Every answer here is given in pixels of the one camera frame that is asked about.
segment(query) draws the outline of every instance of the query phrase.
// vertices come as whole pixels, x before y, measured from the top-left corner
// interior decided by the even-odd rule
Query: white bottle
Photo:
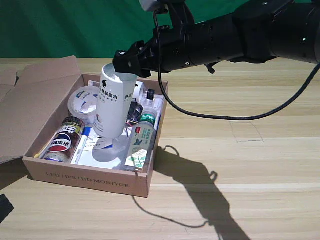
[[[94,131],[103,138],[117,139],[124,131],[137,76],[118,73],[112,63],[101,71]]]

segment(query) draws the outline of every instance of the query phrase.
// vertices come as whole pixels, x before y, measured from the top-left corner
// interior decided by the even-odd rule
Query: cardboard box
[[[74,56],[27,66],[16,86],[1,85],[0,159],[23,157],[36,181],[148,197],[167,103],[164,102],[147,173],[73,165],[33,158],[70,115],[68,99],[99,75],[81,74]],[[157,80],[138,79],[161,94]]]

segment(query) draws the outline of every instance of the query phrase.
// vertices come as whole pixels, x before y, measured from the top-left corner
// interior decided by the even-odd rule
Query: soda can
[[[81,140],[85,123],[74,116],[63,120],[43,159],[70,163]]]

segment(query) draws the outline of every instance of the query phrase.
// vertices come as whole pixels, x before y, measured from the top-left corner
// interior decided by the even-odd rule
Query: green backdrop
[[[186,1],[197,23],[245,2]],[[169,20],[166,14],[159,22]],[[0,0],[0,58],[112,58],[116,50],[150,39],[153,28],[152,13],[139,0]]]

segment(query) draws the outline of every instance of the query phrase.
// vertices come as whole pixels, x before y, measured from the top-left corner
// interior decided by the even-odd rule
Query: wooden table
[[[0,59],[0,71],[45,59]],[[99,74],[110,59],[79,59]],[[163,75],[189,111],[250,116],[289,99],[314,65],[222,62]],[[149,198],[27,179],[0,165],[14,211],[1,240],[316,240],[320,237],[320,75],[292,105],[249,122],[200,119],[168,105]]]

